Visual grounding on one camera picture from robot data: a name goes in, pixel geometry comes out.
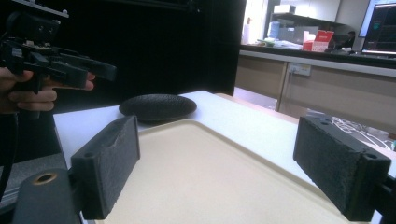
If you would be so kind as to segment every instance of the red box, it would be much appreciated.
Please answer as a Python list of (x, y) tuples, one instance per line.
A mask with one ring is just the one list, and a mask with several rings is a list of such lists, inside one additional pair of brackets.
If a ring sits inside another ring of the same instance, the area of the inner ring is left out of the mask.
[(329, 42), (333, 35), (333, 31), (319, 30), (315, 40), (308, 40), (303, 43), (303, 50), (324, 52), (324, 50), (329, 47)]

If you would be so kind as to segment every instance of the computer screen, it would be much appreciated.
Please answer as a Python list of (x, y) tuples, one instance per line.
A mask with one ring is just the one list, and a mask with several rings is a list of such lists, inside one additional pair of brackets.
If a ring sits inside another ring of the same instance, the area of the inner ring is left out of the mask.
[(396, 0), (370, 0), (369, 6), (367, 7), (366, 14), (364, 16), (363, 24), (361, 25), (361, 31), (359, 37), (366, 37), (367, 29), (370, 25), (370, 21), (373, 15), (375, 5), (396, 3)]
[(396, 3), (375, 5), (361, 52), (396, 57)]

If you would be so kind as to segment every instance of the wall socket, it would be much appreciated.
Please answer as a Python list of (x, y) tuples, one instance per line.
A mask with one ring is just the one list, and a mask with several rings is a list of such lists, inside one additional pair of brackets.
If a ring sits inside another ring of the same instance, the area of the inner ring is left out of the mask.
[(303, 64), (303, 63), (289, 63), (289, 73), (302, 75), (302, 76), (311, 76), (311, 65)]

